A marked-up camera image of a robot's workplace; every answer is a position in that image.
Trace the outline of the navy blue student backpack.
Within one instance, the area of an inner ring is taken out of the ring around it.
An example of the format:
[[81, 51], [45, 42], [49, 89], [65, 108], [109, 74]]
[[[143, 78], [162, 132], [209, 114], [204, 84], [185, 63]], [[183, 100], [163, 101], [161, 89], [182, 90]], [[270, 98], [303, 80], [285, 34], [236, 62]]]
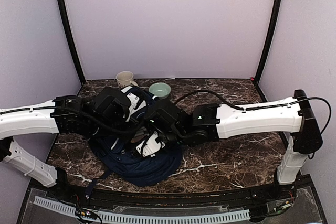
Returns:
[[[126, 122], [136, 120], [140, 123], [148, 109], [157, 105], [159, 101], [156, 96], [145, 90], [142, 90], [142, 93], [141, 98], [144, 98], [146, 107], [130, 111], [131, 102], [127, 96], [119, 89], [106, 87], [93, 100], [95, 111], [106, 118], [112, 118], [119, 112]], [[116, 173], [136, 186], [147, 187], [167, 179], [179, 168], [183, 151], [178, 144], [165, 144], [165, 148], [154, 157], [142, 157], [136, 151], [136, 146], [146, 136], [150, 136], [145, 132], [146, 129], [140, 128], [128, 142], [115, 135], [93, 137], [88, 141], [92, 152], [108, 168], [100, 179], [106, 179], [112, 173]]]

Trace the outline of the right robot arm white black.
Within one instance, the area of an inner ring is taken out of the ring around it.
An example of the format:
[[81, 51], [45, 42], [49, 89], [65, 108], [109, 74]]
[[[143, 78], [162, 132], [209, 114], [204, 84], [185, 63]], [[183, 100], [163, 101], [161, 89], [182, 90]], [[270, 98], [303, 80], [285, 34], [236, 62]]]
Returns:
[[170, 143], [195, 146], [238, 135], [288, 132], [287, 149], [275, 171], [276, 185], [291, 185], [309, 155], [323, 144], [322, 130], [303, 90], [275, 102], [197, 106], [191, 114], [164, 99], [148, 106], [143, 116], [148, 135], [136, 150], [153, 157]]

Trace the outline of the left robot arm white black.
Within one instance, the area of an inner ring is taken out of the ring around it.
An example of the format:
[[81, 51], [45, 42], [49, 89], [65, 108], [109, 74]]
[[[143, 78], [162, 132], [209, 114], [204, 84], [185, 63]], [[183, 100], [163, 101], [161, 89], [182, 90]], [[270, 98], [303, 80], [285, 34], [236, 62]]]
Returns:
[[146, 102], [130, 92], [107, 87], [97, 96], [82, 99], [76, 95], [57, 97], [44, 103], [1, 110], [1, 162], [53, 187], [67, 182], [61, 168], [47, 165], [24, 150], [15, 136], [35, 133], [76, 133], [85, 138], [134, 134], [141, 126], [132, 115], [146, 107]]

